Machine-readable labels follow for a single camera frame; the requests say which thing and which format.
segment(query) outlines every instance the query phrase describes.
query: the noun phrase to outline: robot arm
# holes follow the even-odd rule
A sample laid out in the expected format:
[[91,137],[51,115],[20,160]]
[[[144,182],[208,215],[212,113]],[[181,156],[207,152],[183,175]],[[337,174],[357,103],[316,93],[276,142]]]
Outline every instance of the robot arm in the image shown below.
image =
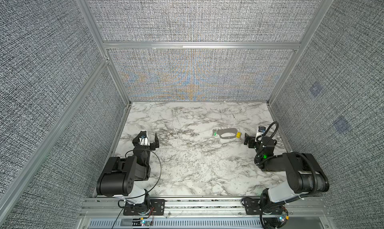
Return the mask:
[[283,163],[287,180],[273,188],[265,189],[260,199],[260,207],[268,203],[286,201],[299,195],[303,196],[306,193],[317,194],[328,191],[328,178],[312,154],[291,152],[284,153],[276,159]]
[[141,131],[133,140],[135,148],[133,156],[125,159],[110,157],[101,173],[96,191],[98,195],[117,197],[129,204],[141,204],[149,207],[149,195],[146,190],[134,184],[134,181],[149,179],[151,167],[149,160],[151,151],[159,148],[159,139],[155,134],[155,142],[149,143],[146,131]]
[[136,156],[127,157],[126,159],[110,157],[98,179],[97,194],[117,197],[122,200],[132,198],[127,199],[128,203],[131,204],[144,203],[145,190],[134,184],[136,162]]

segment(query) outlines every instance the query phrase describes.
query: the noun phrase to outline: gray fabric wall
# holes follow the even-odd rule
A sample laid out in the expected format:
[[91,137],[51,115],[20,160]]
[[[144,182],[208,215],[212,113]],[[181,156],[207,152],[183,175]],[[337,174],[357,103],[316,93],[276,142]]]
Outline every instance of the gray fabric wall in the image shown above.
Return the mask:
[[321,0],[87,0],[107,41],[299,42]]
[[96,187],[124,108],[105,69],[2,229],[73,228]]
[[0,196],[101,60],[75,0],[0,0]]
[[267,100],[292,50],[114,49],[134,101]]
[[382,228],[383,81],[384,0],[335,0],[272,105],[292,149],[328,175],[339,229]]
[[[300,42],[321,0],[87,2],[104,41]],[[134,101],[262,101],[292,50],[110,52]]]

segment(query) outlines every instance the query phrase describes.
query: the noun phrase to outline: keychain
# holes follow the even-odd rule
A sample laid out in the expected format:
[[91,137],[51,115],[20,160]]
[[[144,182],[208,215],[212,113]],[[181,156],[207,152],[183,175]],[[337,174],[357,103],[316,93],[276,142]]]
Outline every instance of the keychain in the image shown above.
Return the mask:
[[237,137],[237,138],[240,138],[240,136],[241,136],[241,132],[240,132],[240,129],[237,129],[237,134],[236,134],[236,137]]

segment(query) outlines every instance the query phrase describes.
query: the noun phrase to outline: aluminum frame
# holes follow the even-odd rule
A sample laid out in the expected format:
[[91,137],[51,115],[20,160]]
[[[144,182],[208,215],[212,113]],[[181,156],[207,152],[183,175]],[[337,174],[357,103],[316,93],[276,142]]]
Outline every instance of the aluminum frame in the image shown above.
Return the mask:
[[314,35],[315,31],[319,27],[321,21],[323,20],[325,14],[327,13],[333,1],[334,0],[321,1],[319,7],[315,12],[315,15],[313,16],[312,20],[310,21],[310,24],[307,27],[307,30],[303,35],[303,38],[301,39],[300,48],[298,50],[295,50],[294,53],[292,54],[291,59],[289,60],[286,68],[281,73],[280,78],[277,80],[275,87],[271,92],[271,95],[268,100],[269,105],[272,105],[275,102],[277,95],[280,93],[281,89],[287,82],[290,74],[295,68],[300,57],[303,55],[305,48],[308,46],[309,42],[311,41],[312,36]]
[[[152,199],[165,199],[164,216],[157,218],[259,218],[258,215],[246,215],[240,201],[245,196],[159,196]],[[118,198],[86,198],[80,212],[77,227],[85,229],[91,219],[116,218],[121,208],[118,207]],[[320,197],[309,197],[287,203],[286,208],[290,217],[320,217],[324,228],[336,228],[333,218]],[[119,218],[132,218],[120,215]]]
[[132,101],[132,102],[262,102],[262,103],[266,103],[266,100],[261,100],[261,101],[233,101],[233,100],[228,100],[228,101],[199,101],[199,100],[196,100],[196,101],[193,101],[193,100],[176,100],[176,101]]
[[[122,131],[123,131],[123,129],[124,129],[125,123],[126,123],[126,121],[127,121],[129,112],[131,111],[131,108],[132,108],[132,103],[129,103],[129,104],[124,108],[124,113],[123,113],[123,115],[122,115],[122,117],[121,117],[121,121],[120,121],[118,130],[116,131],[115,137],[113,138],[113,142],[112,142],[111,148],[110,148],[110,150],[109,150],[108,156],[105,158],[104,166],[107,164],[107,161],[108,161],[109,157],[113,157],[113,155],[115,154],[116,147],[117,147],[118,144],[119,144],[119,140],[120,140]],[[96,196],[97,196],[96,188],[93,190],[93,194],[92,194],[92,196],[93,196],[93,197],[96,197]]]
[[0,226],[3,225],[8,214],[11,212],[12,208],[17,203],[36,172],[45,161],[49,152],[70,123],[72,117],[81,106],[81,103],[85,97],[87,97],[89,91],[96,83],[102,71],[106,68],[107,63],[107,58],[104,58],[99,62],[88,79],[83,83],[83,86],[77,92],[76,96],[71,100],[59,119],[52,126],[51,130],[41,141],[35,152],[22,167],[16,178],[3,193],[0,198]]
[[[269,113],[271,114],[271,117],[272,117],[273,121],[277,121],[276,115],[275,115],[275,112],[273,111],[273,109],[269,106],[268,103],[266,104],[266,106],[268,108]],[[288,138],[285,135],[285,133],[284,133],[284,131],[283,131],[283,129],[281,127],[279,127],[279,129],[278,129],[278,133],[279,133],[279,135],[281,137],[281,140],[283,141],[283,144],[284,144],[285,149],[287,150],[287,152],[293,152],[292,147],[291,147],[291,145],[290,145],[290,143],[288,141]]]
[[108,65],[109,72],[111,73],[112,79],[115,82],[115,86],[118,89],[122,100],[125,102],[126,105],[128,105],[131,102],[131,100],[128,96],[127,90],[125,89],[125,86],[123,85],[123,82],[119,76],[119,73],[117,72],[111,60],[110,55],[108,54],[107,50],[103,47],[103,37],[91,13],[87,0],[76,0],[76,2],[80,8],[81,13],[84,16],[84,19],[89,27],[89,30],[91,31],[91,34],[96,42],[98,49],[100,50],[101,55],[109,59],[109,62],[110,62],[110,64]]
[[124,42],[106,41],[105,49],[299,49],[298,42]]

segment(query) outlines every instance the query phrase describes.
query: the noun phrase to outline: marble tabletop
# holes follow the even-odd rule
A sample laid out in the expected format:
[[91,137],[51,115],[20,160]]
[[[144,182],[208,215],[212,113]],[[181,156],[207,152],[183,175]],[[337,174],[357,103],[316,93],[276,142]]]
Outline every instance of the marble tabletop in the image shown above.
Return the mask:
[[[140,131],[151,142],[157,133],[162,174],[151,196],[256,196],[286,179],[285,172],[262,172],[253,163],[255,150],[243,145],[244,133],[254,136],[272,121],[266,104],[258,102],[134,102],[115,156],[132,150]],[[240,129],[241,138],[213,136],[219,127]],[[278,133],[276,138],[275,155],[286,152]],[[156,183],[160,165],[154,155],[150,166],[150,179],[135,184],[149,189]]]

